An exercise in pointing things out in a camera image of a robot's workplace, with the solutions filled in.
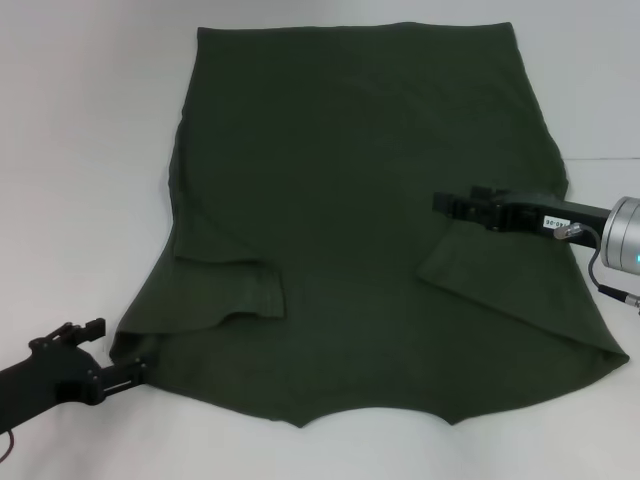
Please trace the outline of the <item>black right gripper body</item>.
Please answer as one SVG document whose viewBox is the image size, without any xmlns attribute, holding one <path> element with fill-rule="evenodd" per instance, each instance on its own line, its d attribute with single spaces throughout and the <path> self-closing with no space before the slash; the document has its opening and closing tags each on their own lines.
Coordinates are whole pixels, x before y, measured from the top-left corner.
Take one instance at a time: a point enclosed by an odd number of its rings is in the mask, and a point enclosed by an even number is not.
<svg viewBox="0 0 640 480">
<path fill-rule="evenodd" d="M 518 193 L 492 200 L 498 214 L 493 230 L 529 233 L 549 239 L 596 248 L 611 210 L 573 203 L 546 193 Z"/>
</svg>

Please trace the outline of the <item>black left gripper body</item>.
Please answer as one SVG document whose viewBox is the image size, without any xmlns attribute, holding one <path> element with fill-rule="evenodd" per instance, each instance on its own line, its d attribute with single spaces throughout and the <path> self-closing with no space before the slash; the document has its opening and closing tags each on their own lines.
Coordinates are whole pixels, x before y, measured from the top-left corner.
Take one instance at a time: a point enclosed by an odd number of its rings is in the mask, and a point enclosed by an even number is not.
<svg viewBox="0 0 640 480">
<path fill-rule="evenodd" d="M 41 344 L 26 360 L 0 371 L 0 430 L 11 430 L 68 402 L 103 401 L 101 367 L 87 352 Z"/>
</svg>

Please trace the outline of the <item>dark green t-shirt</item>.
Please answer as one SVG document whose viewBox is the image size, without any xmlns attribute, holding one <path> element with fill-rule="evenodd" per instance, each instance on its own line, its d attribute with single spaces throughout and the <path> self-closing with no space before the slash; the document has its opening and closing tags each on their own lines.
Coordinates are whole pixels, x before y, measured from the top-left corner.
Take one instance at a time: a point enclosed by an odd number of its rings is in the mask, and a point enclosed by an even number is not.
<svg viewBox="0 0 640 480">
<path fill-rule="evenodd" d="M 202 28 L 169 165 L 167 244 L 117 364 L 303 427 L 364 408 L 450 424 L 628 361 L 570 247 L 432 209 L 568 181 L 513 27 Z"/>
</svg>

